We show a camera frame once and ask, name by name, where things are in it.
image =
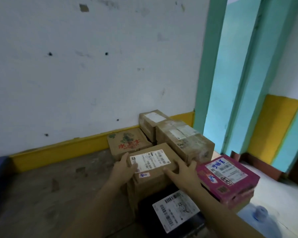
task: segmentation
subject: blue plastic water jug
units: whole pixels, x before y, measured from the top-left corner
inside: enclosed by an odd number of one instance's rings
[[[269,216],[265,207],[250,203],[237,215],[266,238],[282,238],[277,223]]]

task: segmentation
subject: person's right hand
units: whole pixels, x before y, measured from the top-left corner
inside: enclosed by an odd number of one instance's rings
[[[201,183],[196,173],[196,162],[192,161],[190,166],[187,167],[185,162],[181,159],[176,161],[179,165],[179,174],[175,174],[168,168],[164,168],[163,172],[175,183],[175,185],[191,196],[194,192],[201,189]]]

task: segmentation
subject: yellow stripe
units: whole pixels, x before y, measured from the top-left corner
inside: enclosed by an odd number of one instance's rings
[[[247,151],[271,164],[297,110],[297,99],[267,95]]]
[[[182,120],[193,127],[194,112],[171,116],[172,119]],[[107,149],[107,135],[131,128],[137,128],[139,125],[113,130],[84,138],[75,138],[61,143],[26,150],[11,155],[15,165],[15,172],[24,172],[30,169],[39,168],[48,164],[60,162],[74,157],[86,155],[92,152]]]

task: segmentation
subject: pink box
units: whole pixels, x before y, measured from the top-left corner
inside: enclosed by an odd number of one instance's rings
[[[253,197],[260,178],[227,155],[199,164],[196,171],[201,183],[229,209]]]

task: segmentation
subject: person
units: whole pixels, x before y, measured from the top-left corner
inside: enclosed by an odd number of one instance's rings
[[[122,156],[121,161],[114,164],[107,182],[91,203],[87,204],[78,214],[74,222],[63,232],[61,237],[102,237],[106,215],[116,194],[119,192],[120,187],[131,179],[138,167],[136,163],[128,167],[128,157],[129,154],[126,153]],[[189,167],[182,160],[179,160],[177,163],[179,165],[179,174],[175,174],[168,168],[163,169],[164,173],[195,202],[205,216],[208,227],[216,233],[217,237],[263,238],[262,234],[215,200],[201,186],[195,171],[195,161]]]

